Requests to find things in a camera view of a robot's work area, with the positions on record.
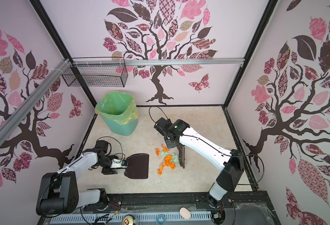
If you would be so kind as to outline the green scrap front right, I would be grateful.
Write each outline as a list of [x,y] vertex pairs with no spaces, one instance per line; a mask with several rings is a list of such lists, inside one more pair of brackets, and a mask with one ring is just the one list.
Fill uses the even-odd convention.
[[169,152],[167,152],[167,151],[162,151],[162,152],[160,153],[160,155],[161,155],[164,159],[165,159],[165,158],[170,158],[170,156],[171,156],[171,159],[170,159],[171,162],[174,162],[174,163],[178,163],[178,162],[179,162],[179,156],[176,155],[176,154],[174,154],[174,153],[169,153]]

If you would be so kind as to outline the green bin with liner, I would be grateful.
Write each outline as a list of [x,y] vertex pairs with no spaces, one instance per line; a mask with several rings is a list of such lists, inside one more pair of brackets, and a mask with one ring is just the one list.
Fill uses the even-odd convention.
[[97,103],[95,113],[109,129],[121,136],[130,136],[138,125],[135,97],[129,93],[112,91]]

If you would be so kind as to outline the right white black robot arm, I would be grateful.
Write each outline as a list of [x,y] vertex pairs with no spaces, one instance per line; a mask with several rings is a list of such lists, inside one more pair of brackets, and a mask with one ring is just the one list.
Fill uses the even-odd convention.
[[155,122],[154,128],[164,137],[167,148],[176,147],[179,150],[181,167],[185,167],[184,151],[188,147],[220,171],[208,192],[209,202],[218,203],[226,194],[235,191],[244,172],[244,156],[239,150],[227,150],[216,145],[180,119],[172,123],[170,119],[160,118]]

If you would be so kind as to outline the silver aluminium rail back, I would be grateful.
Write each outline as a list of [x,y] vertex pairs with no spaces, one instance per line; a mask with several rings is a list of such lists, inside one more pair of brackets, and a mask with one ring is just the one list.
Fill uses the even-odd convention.
[[164,65],[216,65],[216,64],[240,64],[245,62],[244,58],[211,58],[211,59],[171,59],[171,60],[119,60],[119,61],[74,61],[74,66],[90,65],[114,65],[114,66],[164,66]]

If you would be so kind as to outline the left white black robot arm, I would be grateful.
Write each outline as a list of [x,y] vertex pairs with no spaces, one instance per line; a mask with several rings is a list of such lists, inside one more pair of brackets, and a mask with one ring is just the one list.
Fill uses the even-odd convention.
[[110,144],[104,140],[96,142],[92,149],[85,150],[67,167],[42,177],[37,198],[36,213],[40,216],[70,214],[75,209],[100,204],[107,207],[109,199],[103,188],[79,191],[77,181],[88,170],[102,167],[104,174],[115,174],[115,169],[126,168],[127,162],[107,154]]

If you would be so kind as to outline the silver aluminium rail left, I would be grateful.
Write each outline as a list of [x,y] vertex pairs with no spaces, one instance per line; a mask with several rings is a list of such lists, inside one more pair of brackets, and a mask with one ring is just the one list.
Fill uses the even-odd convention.
[[46,91],[55,83],[55,81],[70,68],[70,60],[63,59],[53,68],[50,74],[43,80],[29,97],[10,115],[5,123],[0,126],[0,147],[12,132],[18,127],[25,116],[35,107],[36,103],[45,95]]

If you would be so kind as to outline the small orange scrap centre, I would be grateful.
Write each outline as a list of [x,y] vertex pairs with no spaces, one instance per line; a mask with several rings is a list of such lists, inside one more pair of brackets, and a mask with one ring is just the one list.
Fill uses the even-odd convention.
[[160,155],[160,150],[158,148],[156,148],[155,151],[156,151],[156,155],[159,156]]

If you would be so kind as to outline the orange twisted scrap front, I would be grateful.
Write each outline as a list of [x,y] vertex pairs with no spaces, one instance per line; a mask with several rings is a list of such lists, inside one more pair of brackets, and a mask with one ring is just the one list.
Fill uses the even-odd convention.
[[163,163],[160,165],[159,169],[157,170],[157,174],[158,174],[158,175],[161,175],[161,174],[162,174],[163,169],[164,169],[165,166],[166,166],[166,165],[163,164]]

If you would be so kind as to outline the dark brown hand brush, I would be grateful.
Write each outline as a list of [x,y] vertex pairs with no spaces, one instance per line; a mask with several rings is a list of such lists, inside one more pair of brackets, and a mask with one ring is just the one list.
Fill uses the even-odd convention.
[[179,151],[180,166],[184,169],[185,168],[185,146],[180,144],[179,146],[177,146],[177,149]]

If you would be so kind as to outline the orange scrap right middle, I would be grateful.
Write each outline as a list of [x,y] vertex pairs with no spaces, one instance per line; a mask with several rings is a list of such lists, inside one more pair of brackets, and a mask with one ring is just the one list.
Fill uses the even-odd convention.
[[170,167],[172,170],[174,170],[176,168],[176,165],[173,161],[173,156],[170,154],[170,150],[163,144],[161,146],[163,148],[161,155],[164,158],[165,166]]

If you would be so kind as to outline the beige oval disc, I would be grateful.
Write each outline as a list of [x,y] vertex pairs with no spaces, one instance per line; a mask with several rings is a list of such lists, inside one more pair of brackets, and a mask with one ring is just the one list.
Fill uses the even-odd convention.
[[189,220],[191,218],[191,212],[185,207],[180,208],[179,213],[181,217],[184,218],[185,220]]

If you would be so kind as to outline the silver aluminium rail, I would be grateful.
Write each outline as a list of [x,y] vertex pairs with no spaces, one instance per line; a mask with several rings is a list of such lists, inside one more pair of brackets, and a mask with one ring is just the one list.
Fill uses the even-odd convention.
[[63,59],[53,68],[50,74],[43,80],[29,97],[10,115],[5,123],[0,126],[0,147],[12,132],[18,127],[25,116],[35,107],[36,103],[45,95],[46,91],[55,83],[55,81],[70,68],[70,60]]
[[216,65],[216,64],[240,64],[245,62],[244,58],[211,58],[211,59],[171,59],[171,60],[119,60],[119,61],[74,61],[74,66],[90,65],[114,65],[114,66],[164,66],[164,65]]

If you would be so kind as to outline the dark brown dustpan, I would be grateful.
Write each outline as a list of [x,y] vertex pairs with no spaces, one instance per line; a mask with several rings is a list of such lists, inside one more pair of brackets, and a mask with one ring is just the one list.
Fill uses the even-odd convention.
[[124,175],[130,179],[144,180],[149,176],[149,154],[139,153],[129,156]]

